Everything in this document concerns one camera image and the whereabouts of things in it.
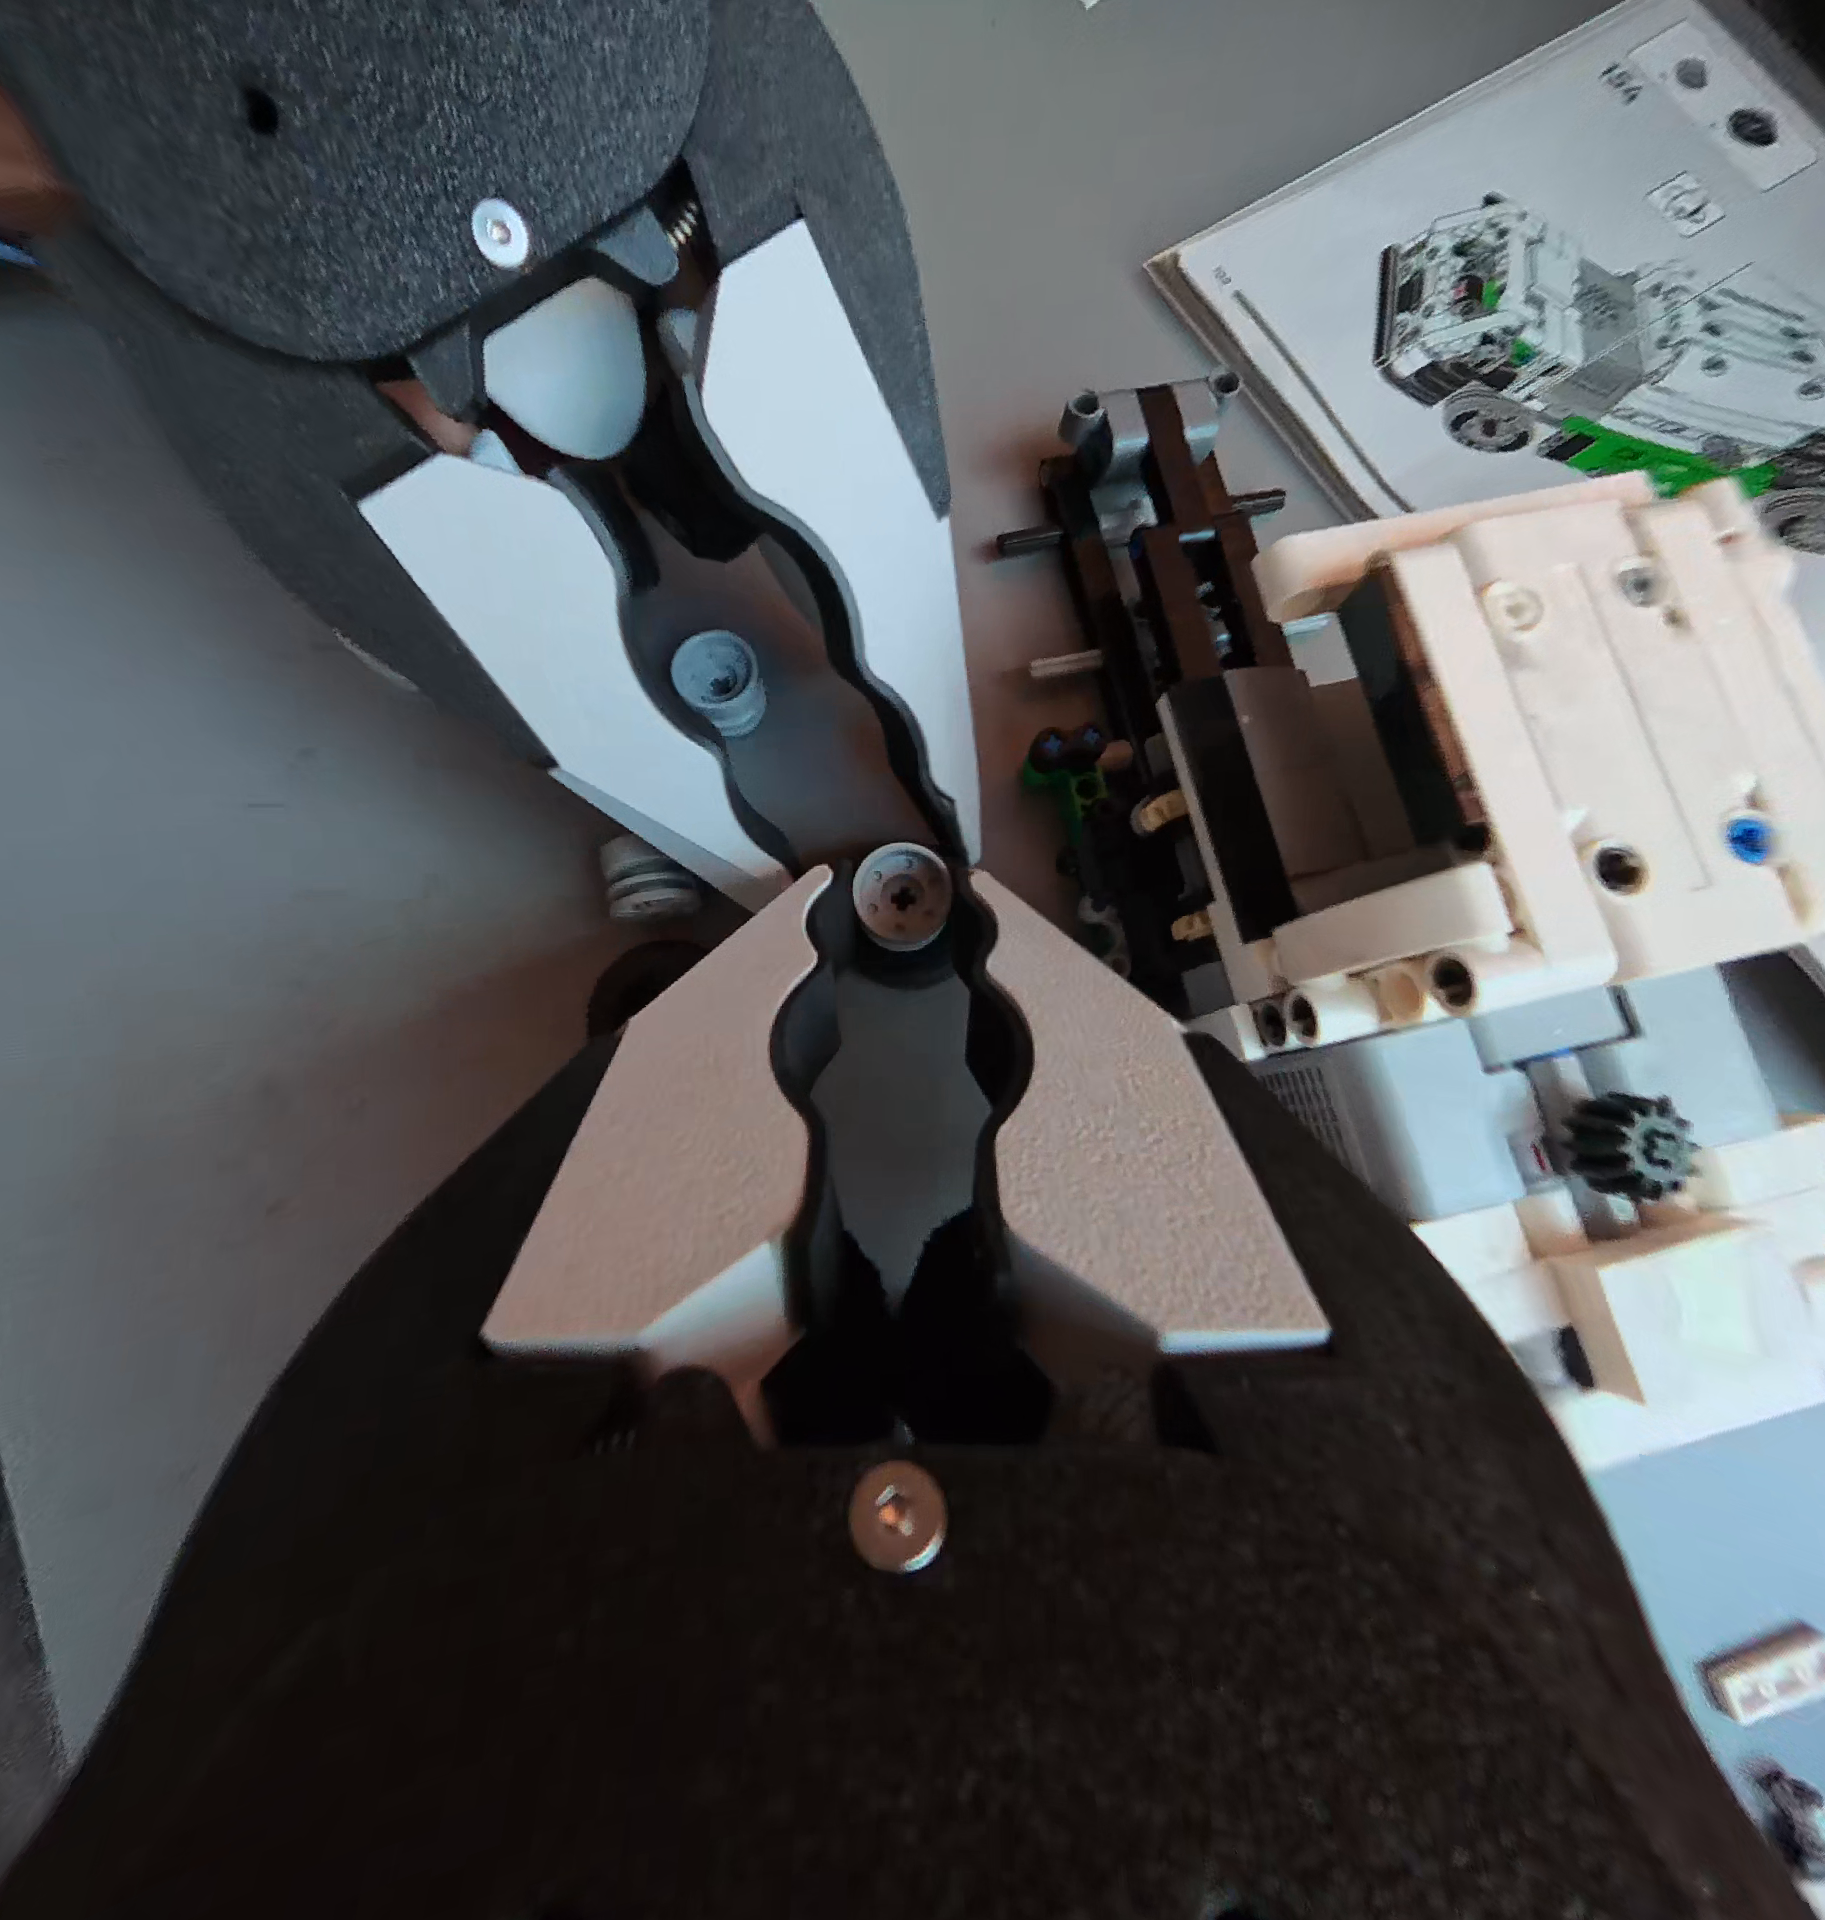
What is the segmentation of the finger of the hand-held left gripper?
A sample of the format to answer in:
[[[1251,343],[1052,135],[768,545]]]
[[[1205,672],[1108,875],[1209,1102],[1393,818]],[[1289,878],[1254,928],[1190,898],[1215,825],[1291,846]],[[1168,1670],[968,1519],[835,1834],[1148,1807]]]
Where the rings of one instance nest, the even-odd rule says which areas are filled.
[[[924,486],[804,217],[654,317],[674,417],[870,712],[903,804],[983,853],[974,707],[947,510]]]
[[[737,818],[717,757],[635,669],[610,555],[564,491],[434,454],[358,513],[559,784],[747,909],[790,885],[785,860]]]

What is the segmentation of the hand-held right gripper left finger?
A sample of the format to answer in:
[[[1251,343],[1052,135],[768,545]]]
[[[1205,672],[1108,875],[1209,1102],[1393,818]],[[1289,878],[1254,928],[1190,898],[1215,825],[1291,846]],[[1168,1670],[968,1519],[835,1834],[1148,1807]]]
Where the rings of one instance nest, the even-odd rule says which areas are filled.
[[[765,1384],[832,1307],[843,1221],[812,1093],[837,1053],[817,867],[622,1030],[481,1339],[509,1359],[707,1369],[758,1446]]]

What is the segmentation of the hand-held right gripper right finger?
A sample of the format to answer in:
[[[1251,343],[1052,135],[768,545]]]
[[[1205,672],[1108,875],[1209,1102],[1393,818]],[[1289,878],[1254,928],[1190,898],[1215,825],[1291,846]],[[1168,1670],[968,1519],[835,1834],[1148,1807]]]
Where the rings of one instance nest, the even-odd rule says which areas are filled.
[[[1188,1032],[993,878],[988,988],[1028,1067],[992,1154],[1028,1307],[1053,1330],[1160,1357],[1284,1353],[1331,1325]]]

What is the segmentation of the grey lego wheel hub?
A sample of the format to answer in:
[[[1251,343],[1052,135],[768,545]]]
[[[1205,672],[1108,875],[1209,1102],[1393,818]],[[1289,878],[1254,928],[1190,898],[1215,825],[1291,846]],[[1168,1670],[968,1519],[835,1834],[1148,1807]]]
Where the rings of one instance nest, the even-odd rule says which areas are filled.
[[[667,924],[700,913],[704,885],[677,860],[632,833],[596,848],[604,911],[616,924]]]
[[[887,954],[915,954],[933,946],[945,933],[952,900],[947,863],[911,841],[878,844],[852,868],[856,924]]]
[[[681,702],[721,739],[745,739],[765,722],[766,682],[755,651],[726,628],[690,634],[669,660]]]

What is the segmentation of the lego instruction booklet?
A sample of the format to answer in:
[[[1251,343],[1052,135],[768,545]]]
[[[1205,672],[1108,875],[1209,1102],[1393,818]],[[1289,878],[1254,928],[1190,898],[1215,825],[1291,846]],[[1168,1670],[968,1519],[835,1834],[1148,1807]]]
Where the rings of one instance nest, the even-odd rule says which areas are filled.
[[[1146,272],[1349,513],[1734,482],[1825,559],[1825,86],[1618,5]]]

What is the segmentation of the white lego truck model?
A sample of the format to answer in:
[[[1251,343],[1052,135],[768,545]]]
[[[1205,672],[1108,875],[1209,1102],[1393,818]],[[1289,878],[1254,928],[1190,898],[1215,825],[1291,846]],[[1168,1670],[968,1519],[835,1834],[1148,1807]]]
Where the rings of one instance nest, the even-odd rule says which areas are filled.
[[[1825,1401],[1825,1116],[1728,971],[1825,998],[1825,676],[1729,482],[1295,534],[1230,372],[1075,394],[1045,554],[1097,720],[1024,782],[1082,937],[1413,1228],[1583,1469]]]

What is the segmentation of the small tan lego piece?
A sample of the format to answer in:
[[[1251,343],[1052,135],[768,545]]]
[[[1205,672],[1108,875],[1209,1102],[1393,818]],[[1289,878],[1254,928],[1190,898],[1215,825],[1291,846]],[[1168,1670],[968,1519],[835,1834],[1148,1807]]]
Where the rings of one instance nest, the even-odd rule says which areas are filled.
[[[1825,1631],[1788,1623],[1698,1666],[1714,1713],[1755,1726],[1825,1701]]]

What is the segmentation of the small grey lego piece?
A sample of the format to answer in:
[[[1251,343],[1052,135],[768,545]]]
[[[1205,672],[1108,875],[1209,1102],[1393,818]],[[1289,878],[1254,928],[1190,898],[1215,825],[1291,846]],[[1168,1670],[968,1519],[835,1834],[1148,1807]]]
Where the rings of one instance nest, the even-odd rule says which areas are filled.
[[[1825,1881],[1825,1796],[1776,1760],[1748,1769],[1762,1829],[1800,1884]]]

